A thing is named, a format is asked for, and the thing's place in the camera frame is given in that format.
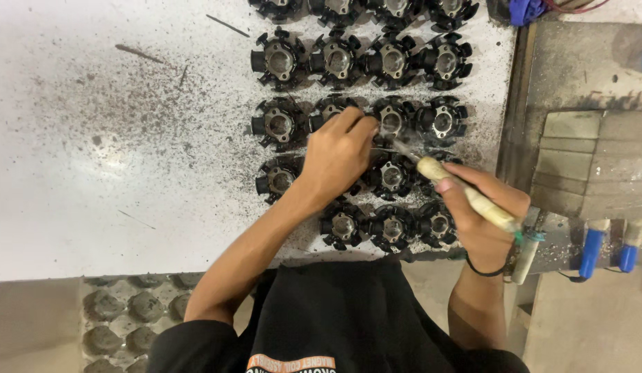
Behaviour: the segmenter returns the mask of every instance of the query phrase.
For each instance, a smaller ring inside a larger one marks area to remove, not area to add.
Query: red wire
[[[601,3],[595,5],[594,7],[579,8],[579,9],[574,9],[574,10],[571,10],[571,11],[559,7],[556,3],[554,3],[554,0],[544,0],[544,3],[546,3],[549,6],[549,8],[553,9],[556,12],[569,13],[569,14],[581,14],[581,13],[590,12],[592,10],[595,10],[595,9],[601,7],[602,5],[608,3],[609,1],[610,0],[604,0]]]

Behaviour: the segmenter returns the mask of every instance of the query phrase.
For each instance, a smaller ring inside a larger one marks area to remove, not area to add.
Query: black t-shirt
[[[527,372],[507,351],[465,351],[416,301],[399,262],[267,271],[245,331],[189,321],[162,333],[151,373]]]

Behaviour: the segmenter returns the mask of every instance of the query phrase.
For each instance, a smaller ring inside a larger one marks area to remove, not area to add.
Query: person
[[[153,343],[149,372],[528,371],[503,350],[499,270],[513,236],[479,216],[449,179],[439,182],[436,191],[456,221],[474,268],[464,266],[450,295],[449,335],[416,301],[398,260],[267,270],[296,226],[366,170],[376,133],[374,117],[347,107],[310,136],[300,177],[204,274],[184,323]],[[444,166],[514,216],[526,215],[530,199],[524,192],[467,166]],[[249,324],[237,336],[234,313],[253,289]]]

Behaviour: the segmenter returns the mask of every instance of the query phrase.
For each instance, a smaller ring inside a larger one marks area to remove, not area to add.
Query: forearm
[[[484,277],[464,265],[448,304],[449,335],[467,350],[504,349],[503,275]]]
[[[303,220],[323,208],[302,183],[293,182],[282,198],[210,266],[193,291],[185,321],[210,319],[233,325],[235,310],[286,237]]]

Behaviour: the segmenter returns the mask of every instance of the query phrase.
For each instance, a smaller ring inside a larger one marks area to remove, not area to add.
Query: white work table
[[[459,30],[474,49],[464,85],[394,94],[460,98],[471,116],[450,150],[493,171],[515,30],[497,28],[480,3]],[[404,35],[417,51],[436,33],[416,24]],[[310,15],[283,28],[308,49],[330,31]],[[345,37],[365,50],[380,28],[362,16]],[[275,153],[245,132],[259,102],[282,96],[250,68],[256,38],[274,30],[244,0],[0,0],[0,281],[205,270],[268,208],[254,180]],[[329,93],[316,84],[291,92],[309,103]],[[371,84],[345,91],[370,104],[391,94]],[[368,192],[350,200],[367,212],[386,203]],[[400,203],[424,201],[412,192]],[[371,242],[326,246],[311,219],[273,265],[382,255]]]

